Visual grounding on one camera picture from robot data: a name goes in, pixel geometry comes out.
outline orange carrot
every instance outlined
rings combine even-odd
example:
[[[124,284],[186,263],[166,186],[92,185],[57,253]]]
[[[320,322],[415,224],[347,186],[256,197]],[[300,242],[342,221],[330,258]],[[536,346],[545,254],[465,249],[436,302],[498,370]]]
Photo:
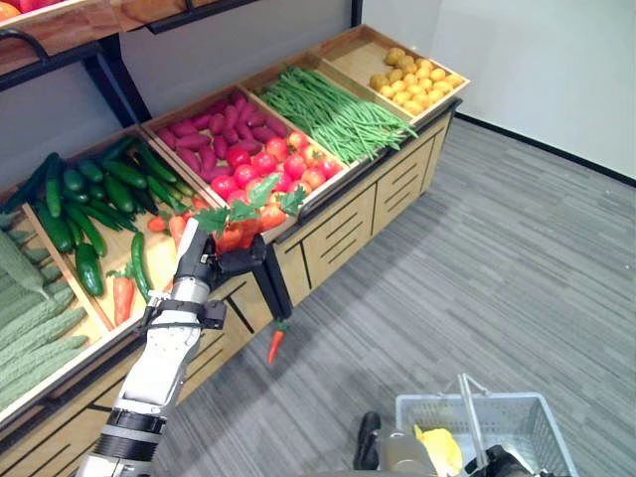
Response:
[[[113,302],[115,307],[115,325],[119,326],[130,318],[132,298],[135,294],[135,284],[132,280],[132,264],[126,263],[123,272],[111,270],[106,276],[114,276],[112,282]]]

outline red tomato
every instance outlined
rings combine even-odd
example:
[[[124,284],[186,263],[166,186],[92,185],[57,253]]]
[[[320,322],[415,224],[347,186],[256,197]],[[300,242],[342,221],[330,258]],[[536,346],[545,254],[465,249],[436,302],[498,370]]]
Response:
[[[288,192],[296,192],[296,189],[298,189],[298,186],[302,187],[305,190],[305,194],[308,196],[309,194],[311,194],[311,186],[309,184],[307,184],[306,182],[303,181],[294,181],[291,184],[289,184],[289,189],[287,189]]]
[[[291,177],[289,177],[289,174],[283,172],[280,175],[280,179],[278,179],[278,182],[274,186],[273,192],[287,192],[289,184],[291,184]]]
[[[276,206],[265,206],[260,213],[260,231],[269,231],[274,227],[278,227],[286,220],[286,214]]]
[[[235,179],[226,175],[215,177],[210,185],[212,190],[219,194],[224,201],[228,199],[230,192],[238,188]]]
[[[226,160],[230,167],[237,168],[241,164],[249,164],[249,153],[245,151],[242,147],[232,146],[228,149],[228,155],[226,156]]]
[[[251,158],[251,165],[256,168],[258,175],[268,176],[276,170],[277,161],[271,154],[259,152]]]
[[[265,144],[265,151],[274,156],[278,162],[282,162],[287,157],[287,143],[284,139],[274,136]]]
[[[287,136],[287,144],[293,147],[296,151],[300,151],[303,147],[309,144],[309,140],[304,132],[291,131]]]
[[[302,174],[301,180],[309,184],[312,190],[316,190],[325,183],[326,179],[320,169],[312,167]]]
[[[318,169],[324,174],[325,179],[329,180],[342,171],[342,166],[338,164],[334,159],[325,158],[325,160],[318,163]]]
[[[298,153],[290,155],[285,161],[285,172],[292,179],[300,179],[306,169],[305,158]]]
[[[249,199],[247,198],[247,192],[244,191],[243,189],[236,189],[235,191],[231,191],[230,194],[228,195],[228,199],[226,200],[226,202],[228,202],[228,204],[232,204],[232,202],[234,201],[241,201],[245,204],[249,204]]]
[[[249,164],[241,164],[235,170],[234,178],[239,187],[245,187],[250,181],[258,177],[256,168]]]

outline green leaf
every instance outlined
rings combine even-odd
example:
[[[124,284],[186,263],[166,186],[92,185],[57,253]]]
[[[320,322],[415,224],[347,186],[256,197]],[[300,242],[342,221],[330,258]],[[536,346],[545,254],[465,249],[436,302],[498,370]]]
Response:
[[[298,214],[298,208],[300,208],[300,204],[302,204],[302,201],[305,200],[305,197],[307,197],[307,193],[302,187],[298,186],[294,192],[288,192],[282,196],[282,199],[280,200],[280,209],[285,214],[291,217],[296,217]]]
[[[230,223],[242,222],[247,219],[258,219],[258,212],[253,206],[249,206],[245,202],[233,201],[230,210]]]
[[[255,209],[260,209],[267,204],[269,194],[271,194],[271,190],[280,180],[280,176],[280,173],[270,174],[263,179],[260,184],[249,191],[249,203],[252,204]]]
[[[217,237],[220,237],[229,214],[230,209],[221,207],[219,209],[201,209],[194,217],[199,221],[199,227],[204,231],[208,234],[217,233]]]

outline plastic basket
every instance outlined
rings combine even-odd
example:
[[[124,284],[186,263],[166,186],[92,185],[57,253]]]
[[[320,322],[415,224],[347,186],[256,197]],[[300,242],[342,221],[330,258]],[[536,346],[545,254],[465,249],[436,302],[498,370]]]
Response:
[[[547,469],[557,476],[578,477],[557,423],[543,396],[508,393],[472,396],[484,448],[514,446],[535,472]],[[443,427],[459,444],[464,465],[477,456],[470,415],[462,395],[402,395],[396,399],[396,425],[413,433]]]

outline wooden crate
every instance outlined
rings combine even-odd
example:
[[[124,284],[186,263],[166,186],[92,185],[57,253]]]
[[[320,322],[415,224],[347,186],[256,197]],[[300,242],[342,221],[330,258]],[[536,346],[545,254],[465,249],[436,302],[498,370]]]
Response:
[[[223,331],[204,332],[198,354],[188,367],[179,402],[272,319],[251,273],[231,278],[211,294],[212,298],[224,300],[228,306],[226,326]],[[0,476],[70,475],[99,438],[123,380],[141,351],[140,348],[114,364],[71,402],[0,454]]]
[[[407,117],[411,124],[421,121],[438,108],[444,107],[453,96],[459,94],[470,80],[460,75],[463,83],[447,94],[443,99],[429,106],[418,115],[413,115],[401,106],[385,98],[369,87],[369,80],[374,74],[383,74],[392,67],[384,62],[387,51],[390,48],[401,48],[416,59],[425,58],[414,50],[402,45],[386,35],[374,30],[367,25],[353,28],[337,37],[329,39],[312,51],[326,60],[335,70],[354,80],[368,95],[375,97],[379,103],[388,103]],[[429,59],[436,68],[442,68],[449,75],[456,74],[452,69]]]
[[[169,124],[172,124],[176,121],[196,116],[197,114],[204,113],[210,105],[218,99],[224,98],[230,94],[233,89],[239,89],[245,93],[248,100],[255,103],[262,111],[276,116],[278,119],[283,121],[289,130],[298,129],[294,124],[289,122],[284,117],[280,116],[277,112],[271,109],[267,104],[262,102],[257,96],[252,94],[249,90],[245,89],[241,84],[234,84],[230,86],[226,86],[222,89],[212,92],[211,94],[198,99],[188,105],[185,105],[175,111],[164,114],[163,116],[157,117],[155,119],[151,119],[142,124],[142,127],[146,131],[149,136],[150,143],[155,147],[157,151],[161,154],[161,156],[168,162],[172,167],[177,169],[184,177],[188,178],[188,181],[195,187],[197,190],[201,192],[201,195],[211,204],[216,207],[228,206],[227,202],[221,198],[215,191],[212,190],[210,184],[204,181],[197,173],[195,173],[186,163],[184,163],[179,156],[170,149],[170,147],[157,135],[157,131],[165,128]],[[209,129],[204,129],[200,131],[203,134],[212,136]],[[319,148],[322,152],[324,152],[328,157],[338,161],[333,155],[331,155],[328,151],[326,151],[322,146],[316,143],[312,138],[309,138],[311,144],[314,144],[317,148]],[[338,161],[343,170],[336,174],[334,177],[326,181],[322,186],[320,186],[315,191],[312,191],[301,205],[304,207],[310,201],[314,200],[314,198],[318,197],[324,191],[332,188],[340,178],[347,173],[348,167]],[[220,165],[225,165],[225,161],[220,161]],[[284,231],[289,229],[293,224],[295,224],[296,219],[293,217],[287,217],[287,220],[284,224],[278,226],[275,229],[267,231],[263,234],[263,238],[265,242],[271,242]]]
[[[0,30],[9,28],[33,36],[49,55],[120,31],[108,0],[66,0],[0,22]],[[0,75],[37,60],[31,46],[22,40],[0,42]]]

